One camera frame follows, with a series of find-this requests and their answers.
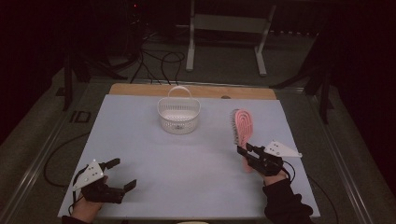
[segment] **basket handle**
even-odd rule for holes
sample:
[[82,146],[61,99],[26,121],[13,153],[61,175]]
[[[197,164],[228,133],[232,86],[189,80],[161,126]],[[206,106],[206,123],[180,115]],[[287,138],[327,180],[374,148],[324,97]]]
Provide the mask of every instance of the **basket handle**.
[[185,87],[183,87],[183,86],[175,86],[174,88],[172,88],[172,89],[168,92],[168,97],[170,96],[171,92],[174,91],[174,90],[183,90],[183,91],[186,91],[186,92],[189,93],[190,98],[192,97],[192,96],[191,96],[191,92],[189,91],[189,89],[187,89],[187,88],[185,88]]

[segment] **floor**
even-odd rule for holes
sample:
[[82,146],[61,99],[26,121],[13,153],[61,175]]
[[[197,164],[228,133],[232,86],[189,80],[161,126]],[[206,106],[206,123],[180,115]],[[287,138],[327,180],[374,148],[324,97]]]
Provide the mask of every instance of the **floor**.
[[[134,83],[235,85],[266,88],[297,74],[315,39],[300,35],[269,35],[263,58],[268,76],[260,77],[250,39],[213,40],[202,34],[197,40],[194,70],[185,71],[185,62],[163,63],[167,51],[187,54],[186,36],[166,40],[153,35],[143,46],[146,68],[139,70]],[[182,54],[168,55],[177,61]],[[112,57],[111,62],[122,59]],[[0,146],[0,217],[2,223],[61,223],[57,218],[65,187],[73,178],[88,133],[103,97],[112,84],[130,82],[139,63],[119,71],[127,80],[114,80],[92,69],[90,83],[74,80],[74,102],[62,111],[64,98],[56,96],[63,84],[63,70],[53,78],[51,88],[36,102],[29,114]],[[316,223],[395,223],[396,202],[375,167],[367,147],[348,115],[337,89],[331,87],[329,124],[318,117],[316,97],[302,92],[306,80],[276,90],[284,107],[295,143],[304,154],[303,163],[311,176],[311,187],[321,217]],[[88,122],[72,120],[74,111],[90,112]],[[218,223],[256,223],[257,220],[216,220]],[[174,223],[172,220],[139,220],[141,223]],[[120,223],[97,220],[95,223]]]

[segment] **black sleeve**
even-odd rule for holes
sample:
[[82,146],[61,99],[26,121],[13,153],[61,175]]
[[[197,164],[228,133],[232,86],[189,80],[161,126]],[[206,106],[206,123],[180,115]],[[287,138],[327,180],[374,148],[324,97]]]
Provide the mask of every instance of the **black sleeve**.
[[312,224],[313,210],[301,203],[301,194],[294,194],[288,179],[262,188],[267,196],[265,215],[275,224]]
[[73,217],[62,216],[62,224],[89,224]]

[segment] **white basket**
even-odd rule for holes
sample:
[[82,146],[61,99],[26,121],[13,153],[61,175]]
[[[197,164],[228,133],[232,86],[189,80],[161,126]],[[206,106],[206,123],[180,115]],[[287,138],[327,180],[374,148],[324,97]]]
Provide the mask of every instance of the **white basket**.
[[[190,97],[170,97],[174,90],[184,90]],[[158,102],[158,113],[163,129],[173,134],[186,134],[195,130],[198,125],[198,115],[201,104],[191,97],[190,91],[182,86],[176,86],[168,92],[168,97]]]

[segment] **human hand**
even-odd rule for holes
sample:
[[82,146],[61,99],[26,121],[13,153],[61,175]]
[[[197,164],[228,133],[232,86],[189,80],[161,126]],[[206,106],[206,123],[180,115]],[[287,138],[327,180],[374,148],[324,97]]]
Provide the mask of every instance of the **human hand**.
[[265,186],[275,184],[278,181],[284,180],[288,178],[284,171],[280,171],[277,175],[266,176],[262,173],[259,173],[262,179],[264,180]]
[[[108,176],[105,175],[104,179],[106,183]],[[103,204],[104,203],[88,202],[80,193],[78,195],[78,201],[74,205],[71,217],[87,223],[92,223]]]

